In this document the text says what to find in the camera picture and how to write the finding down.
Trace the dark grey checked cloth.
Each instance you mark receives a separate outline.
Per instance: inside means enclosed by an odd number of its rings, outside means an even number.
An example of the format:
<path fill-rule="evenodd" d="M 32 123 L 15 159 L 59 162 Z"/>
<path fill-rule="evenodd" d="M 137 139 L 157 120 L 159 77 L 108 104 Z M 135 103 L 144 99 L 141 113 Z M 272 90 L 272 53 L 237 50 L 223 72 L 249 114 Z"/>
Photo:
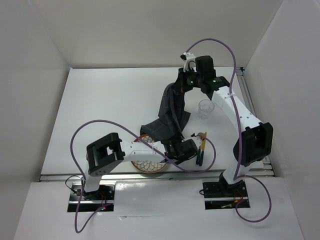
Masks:
<path fill-rule="evenodd" d="M 158 118 L 142 125 L 141 135 L 147 134 L 155 141 L 162 141 L 183 132 L 191 113 L 185 111 L 185 94 L 175 90 L 173 85 L 170 83 L 164 89 Z"/>

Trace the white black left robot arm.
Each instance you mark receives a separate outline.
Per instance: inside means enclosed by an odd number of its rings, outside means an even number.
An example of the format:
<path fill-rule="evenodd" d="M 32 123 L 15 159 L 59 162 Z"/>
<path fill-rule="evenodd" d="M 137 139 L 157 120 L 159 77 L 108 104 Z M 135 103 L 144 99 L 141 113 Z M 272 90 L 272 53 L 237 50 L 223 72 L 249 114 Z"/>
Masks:
<path fill-rule="evenodd" d="M 184 139 L 177 134 L 155 142 L 146 142 L 141 138 L 125 141 L 112 132 L 87 146 L 88 168 L 80 192 L 86 199 L 92 200 L 99 193 L 102 176 L 108 175 L 118 165 L 126 162 L 150 162 L 154 166 L 162 163 L 179 165 L 194 158 L 200 145 L 201 140 L 195 136 Z"/>

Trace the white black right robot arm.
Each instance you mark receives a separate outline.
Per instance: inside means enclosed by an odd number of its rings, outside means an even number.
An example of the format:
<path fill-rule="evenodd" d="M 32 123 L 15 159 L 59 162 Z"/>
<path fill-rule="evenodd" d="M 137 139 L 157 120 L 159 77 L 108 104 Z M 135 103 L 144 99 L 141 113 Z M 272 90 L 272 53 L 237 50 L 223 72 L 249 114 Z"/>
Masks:
<path fill-rule="evenodd" d="M 233 91 L 233 81 L 217 76 L 214 61 L 209 55 L 195 57 L 185 52 L 181 56 L 184 66 L 178 70 L 173 88 L 186 93 L 199 88 L 211 102 L 219 107 L 238 131 L 233 147 L 234 161 L 219 176 L 216 191 L 230 196 L 242 182 L 253 163 L 271 153 L 273 127 L 255 117 Z"/>

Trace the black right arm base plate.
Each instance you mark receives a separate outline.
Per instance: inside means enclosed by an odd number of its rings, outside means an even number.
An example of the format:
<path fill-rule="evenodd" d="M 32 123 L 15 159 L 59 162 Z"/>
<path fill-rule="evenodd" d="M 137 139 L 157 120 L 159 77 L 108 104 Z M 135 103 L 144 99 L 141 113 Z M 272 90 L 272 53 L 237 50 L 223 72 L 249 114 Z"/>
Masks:
<path fill-rule="evenodd" d="M 222 189 L 218 182 L 203 182 L 199 194 L 204 197 L 206 210 L 225 210 L 238 208 L 250 208 L 247 186 L 243 180 L 235 186 Z"/>

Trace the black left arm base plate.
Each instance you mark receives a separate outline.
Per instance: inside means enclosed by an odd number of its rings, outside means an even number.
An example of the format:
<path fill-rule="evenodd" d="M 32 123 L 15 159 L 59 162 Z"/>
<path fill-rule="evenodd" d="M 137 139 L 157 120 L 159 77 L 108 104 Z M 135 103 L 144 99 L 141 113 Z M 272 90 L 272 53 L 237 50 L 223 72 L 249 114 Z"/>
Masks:
<path fill-rule="evenodd" d="M 70 190 L 67 212 L 75 213 L 79 200 L 79 212 L 94 212 L 100 207 L 103 207 L 100 212 L 114 211 L 116 187 L 114 183 L 100 184 L 98 191 L 84 193 L 81 198 L 80 183 L 66 183 L 65 185 Z"/>

